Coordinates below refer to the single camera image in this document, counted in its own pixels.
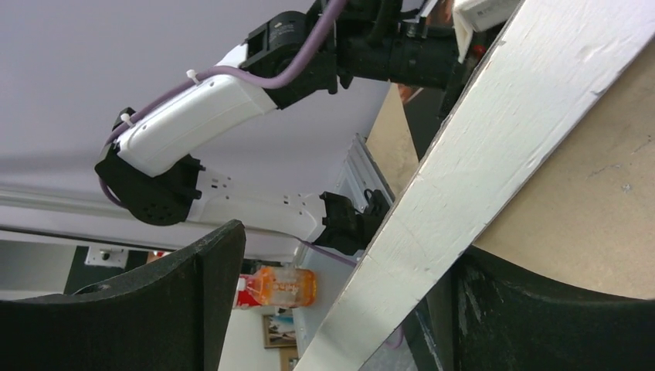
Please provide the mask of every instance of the orange juice bottle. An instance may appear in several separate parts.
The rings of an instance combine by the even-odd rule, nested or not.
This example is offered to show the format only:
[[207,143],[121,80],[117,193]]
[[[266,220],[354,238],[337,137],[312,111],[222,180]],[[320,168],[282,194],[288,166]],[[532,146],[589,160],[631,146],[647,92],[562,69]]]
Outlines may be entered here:
[[263,267],[246,283],[261,305],[306,307],[316,300],[316,275],[307,269]]

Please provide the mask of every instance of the wooden board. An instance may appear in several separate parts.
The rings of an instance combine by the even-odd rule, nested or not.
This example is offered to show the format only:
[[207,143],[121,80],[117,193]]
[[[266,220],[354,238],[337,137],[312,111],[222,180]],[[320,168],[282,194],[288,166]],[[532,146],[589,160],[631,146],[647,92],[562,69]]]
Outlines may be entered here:
[[655,2],[523,2],[297,371],[359,369],[654,33]]
[[394,195],[407,186],[419,167],[398,85],[392,84],[366,141]]
[[655,43],[475,244],[558,281],[655,298]]

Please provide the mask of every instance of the wall socket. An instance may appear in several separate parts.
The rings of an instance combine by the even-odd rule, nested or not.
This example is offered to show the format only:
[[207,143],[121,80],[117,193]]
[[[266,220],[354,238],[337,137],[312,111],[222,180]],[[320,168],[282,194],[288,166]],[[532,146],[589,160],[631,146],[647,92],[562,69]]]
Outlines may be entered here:
[[89,247],[85,265],[125,269],[130,251],[124,248]]

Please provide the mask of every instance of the framed picture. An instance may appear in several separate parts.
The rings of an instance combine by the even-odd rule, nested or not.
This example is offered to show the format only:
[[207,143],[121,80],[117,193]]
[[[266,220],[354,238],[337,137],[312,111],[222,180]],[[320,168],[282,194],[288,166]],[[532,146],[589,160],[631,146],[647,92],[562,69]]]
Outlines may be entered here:
[[298,356],[298,349],[296,348],[282,348],[280,349],[280,370],[281,371],[294,371],[300,357]]
[[296,328],[292,315],[264,315],[264,348],[296,346]]

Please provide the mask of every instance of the white cable tie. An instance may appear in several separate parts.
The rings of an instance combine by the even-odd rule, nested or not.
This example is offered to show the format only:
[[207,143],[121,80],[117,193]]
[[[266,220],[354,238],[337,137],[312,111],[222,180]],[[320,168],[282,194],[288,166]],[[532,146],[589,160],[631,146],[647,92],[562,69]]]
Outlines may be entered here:
[[129,114],[121,114],[120,119],[123,120],[123,122],[130,128],[134,127],[134,123],[132,122],[131,116]]
[[200,80],[198,80],[198,74],[195,72],[195,70],[186,71],[186,76],[193,80],[196,86],[200,85]]

